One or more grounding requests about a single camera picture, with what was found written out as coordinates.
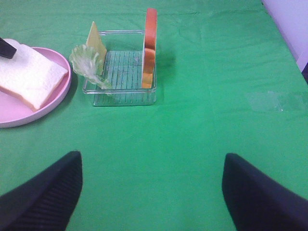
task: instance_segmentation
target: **white wall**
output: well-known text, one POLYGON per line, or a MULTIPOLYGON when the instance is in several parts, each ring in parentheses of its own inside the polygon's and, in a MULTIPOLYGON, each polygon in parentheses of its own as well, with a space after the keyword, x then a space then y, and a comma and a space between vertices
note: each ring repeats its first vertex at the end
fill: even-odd
POLYGON ((300 71, 308 63, 308 0, 262 0, 300 71))

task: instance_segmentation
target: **black object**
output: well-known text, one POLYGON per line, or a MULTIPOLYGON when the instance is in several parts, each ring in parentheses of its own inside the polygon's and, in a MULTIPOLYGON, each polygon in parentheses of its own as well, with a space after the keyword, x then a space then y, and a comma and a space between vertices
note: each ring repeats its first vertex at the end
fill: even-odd
POLYGON ((302 75, 308 84, 308 63, 306 64, 304 70, 302 71, 302 75))
POLYGON ((237 154, 227 154, 224 199, 238 231, 308 231, 308 201, 237 154))
POLYGON ((64 231, 81 188, 81 154, 69 152, 0 197, 0 231, 64 231))
POLYGON ((0 56, 11 59, 16 53, 16 48, 0 38, 0 56))

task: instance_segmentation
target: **green fabric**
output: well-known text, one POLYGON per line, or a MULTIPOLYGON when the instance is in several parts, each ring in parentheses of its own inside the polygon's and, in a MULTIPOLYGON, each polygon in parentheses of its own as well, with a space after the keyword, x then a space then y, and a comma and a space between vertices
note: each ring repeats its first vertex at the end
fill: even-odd
POLYGON ((307 92, 260 0, 2 0, 0 36, 67 59, 99 30, 143 29, 158 10, 157 101, 92 107, 83 79, 51 113, 0 129, 0 194, 80 150, 68 231, 234 231, 221 192, 235 152, 308 198, 307 110, 254 111, 247 94, 307 92))

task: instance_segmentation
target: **clear plastic container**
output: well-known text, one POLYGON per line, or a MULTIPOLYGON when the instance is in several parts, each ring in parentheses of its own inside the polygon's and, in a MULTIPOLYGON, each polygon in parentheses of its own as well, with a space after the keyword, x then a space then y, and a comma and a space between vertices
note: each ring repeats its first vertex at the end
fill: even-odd
POLYGON ((107 48, 103 78, 111 89, 102 90, 85 79, 83 92, 93 106, 151 105, 156 101, 156 66, 149 89, 141 88, 144 30, 100 31, 107 48))

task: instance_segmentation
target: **white bread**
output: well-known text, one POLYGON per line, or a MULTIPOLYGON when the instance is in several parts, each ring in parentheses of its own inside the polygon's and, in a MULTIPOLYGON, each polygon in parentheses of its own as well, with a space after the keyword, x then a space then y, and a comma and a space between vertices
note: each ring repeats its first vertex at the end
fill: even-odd
POLYGON ((17 51, 12 59, 0 57, 0 90, 39 110, 68 71, 27 45, 5 41, 17 51))

